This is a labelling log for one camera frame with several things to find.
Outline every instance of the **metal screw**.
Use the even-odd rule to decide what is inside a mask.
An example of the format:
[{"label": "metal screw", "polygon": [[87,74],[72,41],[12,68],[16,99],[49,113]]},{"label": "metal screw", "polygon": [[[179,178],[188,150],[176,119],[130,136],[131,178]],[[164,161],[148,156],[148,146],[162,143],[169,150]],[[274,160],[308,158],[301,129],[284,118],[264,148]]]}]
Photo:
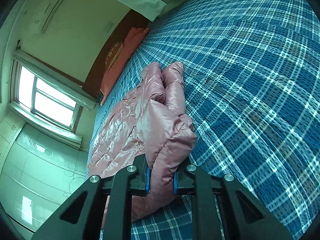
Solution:
[{"label": "metal screw", "polygon": [[193,164],[190,164],[190,165],[187,166],[187,170],[188,170],[188,171],[195,171],[196,168],[197,168],[197,167],[194,166]]},{"label": "metal screw", "polygon": [[90,181],[91,181],[92,183],[96,183],[97,181],[99,181],[99,176],[97,176],[97,175],[91,176],[91,177],[90,177]]},{"label": "metal screw", "polygon": [[129,171],[129,172],[134,172],[136,170],[137,170],[137,167],[134,166],[134,165],[130,165],[130,166],[127,167],[127,171]]},{"label": "metal screw", "polygon": [[226,181],[233,181],[234,178],[235,178],[235,177],[234,177],[233,175],[231,175],[231,174],[226,174],[226,175],[224,175],[224,179],[225,179]]}]

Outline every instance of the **air conditioner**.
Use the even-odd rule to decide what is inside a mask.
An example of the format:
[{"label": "air conditioner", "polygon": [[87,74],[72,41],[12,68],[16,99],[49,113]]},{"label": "air conditioner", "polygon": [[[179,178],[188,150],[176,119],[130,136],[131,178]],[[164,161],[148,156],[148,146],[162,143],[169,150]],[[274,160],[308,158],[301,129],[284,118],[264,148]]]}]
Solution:
[{"label": "air conditioner", "polygon": [[39,11],[36,15],[36,19],[34,21],[37,24],[37,28],[39,32],[44,33],[52,16],[55,11],[58,9],[59,5],[63,0],[44,0],[41,3]]}]

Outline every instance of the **pillow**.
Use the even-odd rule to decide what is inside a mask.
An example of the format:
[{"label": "pillow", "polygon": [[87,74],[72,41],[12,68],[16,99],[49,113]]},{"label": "pillow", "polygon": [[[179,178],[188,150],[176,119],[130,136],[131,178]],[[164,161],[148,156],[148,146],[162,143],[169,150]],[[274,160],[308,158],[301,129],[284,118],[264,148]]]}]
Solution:
[{"label": "pillow", "polygon": [[103,99],[101,100],[101,105],[104,104],[108,95],[110,94],[114,84],[118,80],[118,77],[121,75],[123,69],[128,63],[131,56],[134,54],[135,50],[139,47],[145,36],[147,36],[149,28],[134,28],[132,27],[129,31],[127,37],[123,42],[123,49],[119,57],[114,62],[112,69],[109,68],[109,71],[105,71],[100,91],[103,93]]},{"label": "pillow", "polygon": [[122,41],[119,41],[116,44],[114,44],[112,48],[109,50],[105,60],[106,71],[108,71],[112,67],[113,63],[116,61],[116,59],[120,55],[122,48],[123,48],[123,43]]}]

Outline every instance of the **bed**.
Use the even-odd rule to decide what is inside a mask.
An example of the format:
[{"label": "bed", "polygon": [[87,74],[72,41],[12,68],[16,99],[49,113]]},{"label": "bed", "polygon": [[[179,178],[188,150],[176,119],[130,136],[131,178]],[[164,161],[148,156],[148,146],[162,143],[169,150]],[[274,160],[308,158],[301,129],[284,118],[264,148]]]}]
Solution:
[{"label": "bed", "polygon": [[[182,61],[198,135],[191,161],[235,174],[299,239],[320,210],[319,43],[305,0],[189,0],[153,23],[99,107],[92,138],[145,65]],[[184,196],[134,222],[132,239],[191,239],[191,228]]]}]

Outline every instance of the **window frame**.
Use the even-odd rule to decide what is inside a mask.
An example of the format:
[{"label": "window frame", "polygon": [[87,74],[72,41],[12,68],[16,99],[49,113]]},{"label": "window frame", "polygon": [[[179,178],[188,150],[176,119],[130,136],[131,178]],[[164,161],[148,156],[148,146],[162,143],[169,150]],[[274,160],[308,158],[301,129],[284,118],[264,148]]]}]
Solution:
[{"label": "window frame", "polygon": [[[37,85],[37,80],[38,77],[35,76],[34,80],[33,80],[33,89],[32,89],[32,98],[31,98],[31,109],[29,109],[28,107],[26,107],[25,105],[23,105],[20,101],[19,101],[19,82],[20,82],[20,74],[21,74],[21,69],[22,69],[23,65],[21,65],[17,60],[14,60],[13,62],[13,68],[12,68],[12,73],[11,73],[11,87],[10,87],[10,95],[11,95],[11,99],[13,101],[15,101],[19,106],[21,106],[22,108],[24,108],[26,111],[32,113],[34,116],[36,116],[39,119],[42,119],[50,124],[53,124],[54,126],[57,126],[59,128],[62,128],[64,130],[67,131],[71,131],[72,133],[76,132],[76,127],[79,123],[79,119],[83,110],[83,107],[81,105],[79,105],[78,103],[76,103],[75,107],[71,107],[63,102],[61,102],[60,100],[46,94],[45,92],[39,90],[36,85]],[[41,95],[49,98],[50,100],[58,103],[59,105],[70,109],[73,111],[73,115],[71,118],[71,124],[70,126],[66,126],[50,117],[48,117],[47,115],[41,113],[40,111],[35,109],[35,99],[36,99],[36,93],[40,93]]]}]

